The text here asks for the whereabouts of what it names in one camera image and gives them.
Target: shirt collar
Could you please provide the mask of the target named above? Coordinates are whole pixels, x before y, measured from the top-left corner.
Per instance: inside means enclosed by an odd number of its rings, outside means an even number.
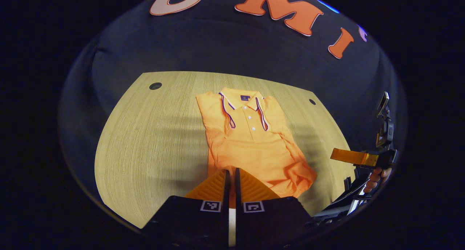
[[[238,89],[232,89],[232,88],[223,88],[219,94],[225,97],[225,100],[228,101],[228,103],[231,105],[233,109],[243,106],[243,104],[239,103],[237,100],[233,98],[234,95],[238,95],[238,94],[250,96],[249,102],[245,104],[246,106],[257,111],[258,109],[257,100],[258,100],[259,106],[261,106],[261,109],[263,109],[262,100],[264,99],[264,97],[259,91],[247,91],[247,90],[238,90]]]

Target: table surface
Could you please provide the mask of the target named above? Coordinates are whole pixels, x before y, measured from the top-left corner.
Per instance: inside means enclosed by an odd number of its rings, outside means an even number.
[[[161,88],[149,89],[156,82]],[[208,145],[195,96],[224,87],[278,100],[296,144],[318,174],[299,197],[310,215],[344,192],[344,179],[355,179],[354,166],[330,159],[333,148],[350,149],[314,93],[232,74],[143,73],[113,109],[98,141],[95,180],[110,209],[143,228],[170,195],[184,196],[207,178]]]

